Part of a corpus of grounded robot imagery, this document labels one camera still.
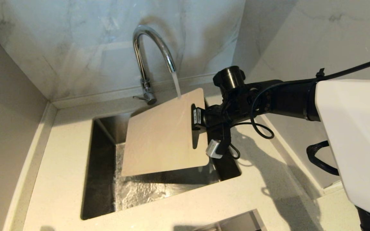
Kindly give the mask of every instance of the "chrome faucet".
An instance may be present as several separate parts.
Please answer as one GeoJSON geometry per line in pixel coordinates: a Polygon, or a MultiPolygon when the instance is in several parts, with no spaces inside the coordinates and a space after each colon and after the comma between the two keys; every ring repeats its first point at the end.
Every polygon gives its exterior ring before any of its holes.
{"type": "Polygon", "coordinates": [[[157,99],[151,87],[150,79],[146,76],[146,73],[145,73],[141,50],[139,49],[139,37],[141,35],[148,35],[157,44],[157,46],[161,50],[163,59],[165,59],[165,63],[168,67],[169,72],[171,73],[175,72],[176,68],[175,68],[175,64],[173,63],[172,55],[169,52],[168,47],[163,42],[160,35],[156,31],[154,31],[154,29],[150,28],[147,25],[137,26],[137,28],[134,31],[133,42],[134,42],[134,50],[135,50],[135,55],[137,56],[139,70],[141,71],[141,76],[142,76],[141,86],[142,86],[142,92],[144,93],[144,97],[134,96],[133,98],[143,99],[147,102],[148,105],[152,105],[157,101],[157,99]]]}

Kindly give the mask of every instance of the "cable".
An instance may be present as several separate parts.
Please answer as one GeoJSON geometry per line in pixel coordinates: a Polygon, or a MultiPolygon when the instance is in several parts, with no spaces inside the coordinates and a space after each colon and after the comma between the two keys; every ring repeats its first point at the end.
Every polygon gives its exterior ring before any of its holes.
{"type": "Polygon", "coordinates": [[[229,146],[231,146],[231,148],[233,148],[236,151],[236,153],[238,154],[236,157],[231,154],[232,158],[239,159],[241,157],[241,153],[239,152],[239,150],[237,148],[235,148],[235,146],[233,146],[232,143],[229,146]]]}
{"type": "Polygon", "coordinates": [[[354,73],[354,72],[363,70],[363,69],[368,68],[368,67],[370,67],[370,62],[361,64],[361,65],[356,66],[356,67],[351,67],[351,68],[349,68],[347,70],[344,70],[344,71],[341,71],[341,72],[333,73],[333,74],[330,74],[330,75],[327,75],[327,76],[318,77],[316,79],[313,78],[313,79],[301,79],[301,80],[287,81],[287,82],[283,82],[283,83],[277,83],[277,84],[271,85],[267,88],[264,88],[263,90],[258,92],[257,96],[254,98],[254,100],[252,102],[251,114],[250,114],[251,124],[254,127],[255,131],[260,136],[262,136],[263,138],[265,138],[265,139],[272,139],[273,138],[273,136],[274,136],[273,133],[272,133],[272,136],[266,136],[263,133],[261,133],[261,131],[258,129],[258,126],[263,127],[263,128],[265,128],[265,126],[255,123],[255,120],[254,120],[254,118],[256,117],[256,115],[254,115],[254,112],[255,112],[254,106],[255,106],[256,101],[258,100],[259,96],[262,93],[268,91],[271,88],[276,88],[276,87],[280,87],[280,86],[284,86],[284,85],[291,85],[291,84],[302,84],[302,83],[311,83],[311,82],[317,83],[319,81],[334,79],[334,78],[338,78],[338,77],[341,77],[341,76],[344,76],[344,75],[347,75],[347,74],[350,74],[350,73],[354,73]]]}
{"type": "MultiPolygon", "coordinates": [[[[231,125],[231,127],[235,127],[235,126],[238,126],[238,125],[244,125],[244,124],[252,125],[252,123],[250,123],[250,122],[242,122],[242,123],[235,123],[235,124],[231,125]]],[[[265,125],[262,125],[262,124],[259,124],[259,123],[255,123],[255,124],[256,124],[256,126],[262,127],[263,129],[267,130],[270,133],[270,136],[266,136],[266,137],[269,137],[269,138],[266,138],[266,139],[272,139],[273,137],[275,137],[275,134],[273,133],[273,131],[269,127],[266,127],[265,125]]]]}

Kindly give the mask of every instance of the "countertop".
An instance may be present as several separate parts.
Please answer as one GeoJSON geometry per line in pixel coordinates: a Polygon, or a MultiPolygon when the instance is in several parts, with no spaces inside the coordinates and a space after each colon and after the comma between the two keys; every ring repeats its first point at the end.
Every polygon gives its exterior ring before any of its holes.
{"type": "MultiPolygon", "coordinates": [[[[219,89],[204,85],[207,103],[219,89]]],[[[159,102],[175,92],[157,94],[159,102]]],[[[88,220],[81,219],[93,118],[144,107],[123,98],[59,110],[41,161],[24,230],[192,230],[257,209],[269,231],[357,230],[359,220],[343,190],[315,201],[299,186],[269,140],[249,125],[232,128],[241,151],[241,176],[88,220]]]]}

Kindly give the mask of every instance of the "marble backsplash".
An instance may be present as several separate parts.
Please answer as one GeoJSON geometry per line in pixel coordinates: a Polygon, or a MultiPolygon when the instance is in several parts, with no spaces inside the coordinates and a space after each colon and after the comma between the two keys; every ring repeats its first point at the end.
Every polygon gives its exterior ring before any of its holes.
{"type": "MultiPolygon", "coordinates": [[[[179,78],[230,66],[245,0],[0,0],[0,44],[51,101],[139,86],[132,32],[153,27],[179,78]]],[[[143,37],[153,82],[171,75],[143,37]]]]}

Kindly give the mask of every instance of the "stainless steel sink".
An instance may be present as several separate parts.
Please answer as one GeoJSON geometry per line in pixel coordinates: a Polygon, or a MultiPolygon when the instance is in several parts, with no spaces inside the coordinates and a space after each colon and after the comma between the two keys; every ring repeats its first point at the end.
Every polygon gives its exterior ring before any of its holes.
{"type": "Polygon", "coordinates": [[[203,167],[122,177],[129,112],[95,119],[81,218],[90,219],[241,175],[230,156],[210,159],[203,167]]]}

